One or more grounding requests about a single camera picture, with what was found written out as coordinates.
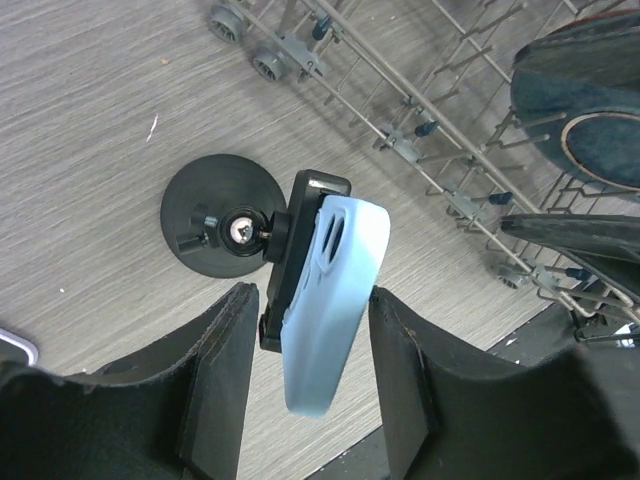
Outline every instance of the metal screw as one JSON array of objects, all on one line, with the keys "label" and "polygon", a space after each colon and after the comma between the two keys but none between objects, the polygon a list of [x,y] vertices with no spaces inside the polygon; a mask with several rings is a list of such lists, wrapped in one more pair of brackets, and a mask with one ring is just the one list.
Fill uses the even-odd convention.
[{"label": "metal screw", "polygon": [[247,217],[236,218],[230,227],[230,235],[234,242],[245,245],[253,239],[253,220]]},{"label": "metal screw", "polygon": [[204,218],[204,225],[209,228],[216,228],[216,226],[218,225],[218,219],[216,217],[207,215]]}]

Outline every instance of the wire rack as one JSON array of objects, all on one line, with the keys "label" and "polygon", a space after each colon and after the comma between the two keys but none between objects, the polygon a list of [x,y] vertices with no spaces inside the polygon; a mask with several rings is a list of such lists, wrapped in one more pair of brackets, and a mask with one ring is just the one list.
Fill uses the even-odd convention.
[{"label": "wire rack", "polygon": [[[416,44],[428,50],[429,60],[418,71],[411,67],[407,76],[398,67],[401,59],[389,61],[358,27],[358,19],[362,24],[375,12],[375,3],[269,0],[255,5],[225,0],[212,8],[210,27],[232,44],[241,43],[250,30],[261,32],[266,41],[254,52],[257,72],[269,82],[295,75],[298,82],[313,80],[322,87],[326,92],[321,102],[344,107],[348,127],[366,128],[374,149],[395,155],[424,178],[425,195],[446,200],[454,228],[486,238],[485,248],[496,258],[493,270],[505,286],[533,284],[540,298],[583,316],[606,311],[609,317],[640,323],[640,306],[627,295],[606,284],[585,292],[584,282],[594,278],[590,272],[549,249],[503,235],[498,228],[498,219],[508,213],[610,213],[620,211],[620,202],[630,214],[639,213],[635,203],[620,200],[636,192],[590,188],[559,170],[551,170],[552,181],[533,191],[514,180],[534,181],[533,172],[523,175],[522,170],[536,160],[553,169],[535,149],[549,137],[527,137],[523,129],[533,125],[520,122],[511,109],[500,111],[508,102],[510,61],[526,44],[505,45],[504,32],[518,29],[518,18],[535,19],[535,25],[527,25],[528,32],[533,30],[530,41],[577,19],[629,8],[630,2],[541,0],[534,6],[520,0],[483,0],[475,8],[466,5],[465,14],[460,14],[464,18],[457,18],[455,9],[441,1],[425,0],[419,8],[429,7],[438,34],[427,45]],[[407,19],[391,15],[385,21]],[[349,96],[357,90],[358,98]],[[454,121],[452,100],[457,98],[459,110],[459,97],[469,91],[483,101],[473,114]],[[557,121],[562,115],[535,123]],[[489,133],[478,128],[489,124],[495,125]]]}]

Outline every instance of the laminate floor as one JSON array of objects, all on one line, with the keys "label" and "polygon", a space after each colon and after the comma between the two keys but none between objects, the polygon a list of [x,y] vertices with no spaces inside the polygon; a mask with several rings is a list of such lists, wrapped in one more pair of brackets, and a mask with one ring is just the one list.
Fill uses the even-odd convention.
[{"label": "laminate floor", "polygon": [[[468,16],[471,2],[444,3]],[[495,57],[505,66],[542,26],[548,5],[530,4],[498,39]],[[208,31],[208,7],[205,0],[1,2],[0,325],[34,341],[44,368],[91,371],[189,321],[234,283],[184,268],[158,222],[169,179],[216,152],[256,160],[287,196],[299,169],[349,178],[356,196],[392,218],[379,284],[475,345],[492,345],[540,310],[532,291],[506,289],[488,273],[483,242],[455,231],[414,170],[372,150],[363,127],[348,129],[337,102],[322,107],[312,81],[267,84],[247,55],[258,32],[244,49],[227,45]],[[365,0],[354,21],[413,78],[451,32],[438,15],[429,2]],[[275,14],[265,21],[275,25]],[[339,48],[327,56],[335,75],[351,58]],[[474,63],[466,100],[443,106],[478,138],[493,129],[472,114],[490,95],[488,78]],[[364,98],[375,76],[358,70],[350,85]],[[535,161],[514,175],[535,197],[555,173]],[[268,277],[264,268],[244,280],[264,291]],[[287,414],[280,358],[257,351],[239,478],[302,478],[378,424],[366,322],[322,421]]]}]

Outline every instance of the dishwasher rack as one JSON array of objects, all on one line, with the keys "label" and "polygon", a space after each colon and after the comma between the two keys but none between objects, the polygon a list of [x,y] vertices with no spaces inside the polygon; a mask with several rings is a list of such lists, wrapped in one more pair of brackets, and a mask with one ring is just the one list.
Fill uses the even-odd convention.
[{"label": "dishwasher rack", "polygon": [[[250,0],[222,0],[212,7],[210,28],[232,44],[241,43],[253,28],[264,34],[267,40],[258,46],[253,57],[257,72],[269,82],[287,75],[296,75],[299,82],[315,80],[326,90],[325,105],[336,101],[347,109],[351,115],[349,127],[366,126],[373,134],[374,149],[404,160],[424,178],[427,196],[446,200],[447,214],[455,228],[486,237],[486,250],[496,258],[493,270],[504,285],[519,289],[533,284],[540,298],[558,302],[585,317],[606,311],[609,317],[640,323],[640,306],[623,292],[606,285],[598,292],[582,291],[577,287],[593,279],[589,272],[549,249],[503,235],[497,221],[506,213],[518,212],[606,212],[615,208],[607,202],[638,194],[591,189],[558,171],[547,193],[534,199],[510,177],[525,168],[519,162],[521,158],[535,155],[532,144],[548,138],[527,138],[522,129],[530,125],[521,123],[509,109],[503,112],[502,120],[494,122],[489,138],[474,141],[444,113],[447,102],[459,95],[474,69],[476,73],[478,68],[489,71],[483,78],[494,77],[494,93],[489,94],[473,123],[492,111],[500,92],[508,90],[510,71],[492,56],[492,40],[503,25],[528,8],[527,4],[521,0],[481,0],[469,9],[470,18],[459,22],[441,1],[429,0],[441,17],[441,24],[448,25],[449,33],[437,60],[428,62],[412,82],[354,27],[352,17],[358,12],[366,15],[367,2],[372,1],[335,0],[330,4],[328,0],[268,0],[257,7]],[[277,14],[278,25],[270,28],[265,18],[276,15],[272,10],[282,8],[281,3],[284,8]],[[625,0],[584,0],[580,5],[576,0],[553,0],[544,4],[547,12],[535,37],[570,21],[629,6]],[[516,46],[516,51],[523,46]],[[334,75],[326,57],[328,51],[338,47],[349,49],[355,60],[343,73]],[[375,73],[377,81],[368,88],[364,100],[354,105],[342,92],[362,66]],[[443,82],[445,73],[449,80]],[[385,88],[394,93],[391,113],[374,120],[374,99]],[[558,119],[554,115],[536,124]],[[510,158],[506,164],[493,160],[500,154],[518,151],[513,155],[518,159]]]}]

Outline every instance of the black plate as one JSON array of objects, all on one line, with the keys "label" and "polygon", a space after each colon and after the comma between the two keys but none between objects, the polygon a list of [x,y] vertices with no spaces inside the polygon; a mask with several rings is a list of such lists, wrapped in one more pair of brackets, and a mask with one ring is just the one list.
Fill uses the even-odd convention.
[{"label": "black plate", "polygon": [[568,25],[516,55],[511,84],[517,117],[547,137],[535,145],[550,161],[630,200],[640,199],[640,66],[629,61],[639,27],[640,10]]},{"label": "black plate", "polygon": [[198,204],[221,219],[232,209],[250,205],[267,218],[286,211],[287,204],[276,180],[257,163],[237,155],[202,157],[183,167],[169,182],[162,199],[162,233],[174,255],[191,270],[214,278],[236,278],[255,272],[265,264],[262,255],[236,257],[222,247],[187,255],[178,252],[176,236],[193,233],[190,219]]}]

